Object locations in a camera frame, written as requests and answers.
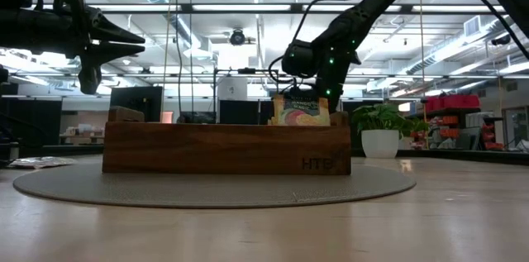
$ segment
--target black monitor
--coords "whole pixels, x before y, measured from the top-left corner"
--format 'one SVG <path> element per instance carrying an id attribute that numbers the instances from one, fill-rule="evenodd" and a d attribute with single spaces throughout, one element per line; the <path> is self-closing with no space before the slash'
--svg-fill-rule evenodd
<path id="1" fill-rule="evenodd" d="M 145 122 L 160 122 L 162 87 L 113 88 L 110 106 L 143 112 Z"/>

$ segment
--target desk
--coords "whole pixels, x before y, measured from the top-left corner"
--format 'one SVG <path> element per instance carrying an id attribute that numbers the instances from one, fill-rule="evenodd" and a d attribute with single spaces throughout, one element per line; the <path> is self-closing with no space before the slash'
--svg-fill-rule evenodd
<path id="1" fill-rule="evenodd" d="M 105 139 L 105 136 L 59 135 L 59 138 L 60 138 L 61 145 L 64 145 L 66 143 L 70 143 L 73 145 L 80 145 L 80 144 L 88 144 L 88 143 L 89 144 L 102 144 Z"/>
<path id="2" fill-rule="evenodd" d="M 32 171 L 0 170 L 2 262 L 529 260 L 527 167 L 352 160 L 401 170 L 417 186 L 362 202 L 183 210 L 28 197 L 12 181 Z"/>

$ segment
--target round gray mat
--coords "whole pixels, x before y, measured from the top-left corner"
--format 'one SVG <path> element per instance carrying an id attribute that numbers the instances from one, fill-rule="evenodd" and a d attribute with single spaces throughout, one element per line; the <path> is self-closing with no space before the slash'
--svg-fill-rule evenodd
<path id="1" fill-rule="evenodd" d="M 21 192 L 132 207 L 251 208 L 349 202 L 412 188 L 389 169 L 354 165 L 351 176 L 102 174 L 101 164 L 44 169 L 15 179 Z"/>

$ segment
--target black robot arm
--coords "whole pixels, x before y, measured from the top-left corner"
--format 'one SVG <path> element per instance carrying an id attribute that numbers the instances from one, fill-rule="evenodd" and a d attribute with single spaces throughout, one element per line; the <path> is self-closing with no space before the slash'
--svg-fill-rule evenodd
<path id="1" fill-rule="evenodd" d="M 83 93 L 96 93 L 102 64 L 145 50 L 134 45 L 145 43 L 144 38 L 112 24 L 101 10 L 86 6 L 85 0 L 54 0 L 53 10 L 41 5 L 24 9 L 31 4 L 32 0 L 0 0 L 0 46 L 36 55 L 49 51 L 69 59 L 79 56 Z"/>
<path id="2" fill-rule="evenodd" d="M 350 63 L 360 64 L 356 49 L 376 19 L 395 0 L 362 0 L 335 18 L 327 30 L 312 42 L 295 40 L 283 57 L 283 70 L 293 76 L 308 78 L 317 73 L 315 93 L 328 98 L 336 110 Z M 507 13 L 529 37 L 529 0 L 498 0 Z"/>

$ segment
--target snack bag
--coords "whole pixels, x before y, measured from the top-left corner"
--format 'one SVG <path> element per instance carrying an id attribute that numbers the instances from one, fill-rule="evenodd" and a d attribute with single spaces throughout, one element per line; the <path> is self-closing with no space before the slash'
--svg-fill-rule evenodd
<path id="1" fill-rule="evenodd" d="M 276 95 L 274 121 L 280 126 L 330 126 L 329 105 L 325 98 Z"/>

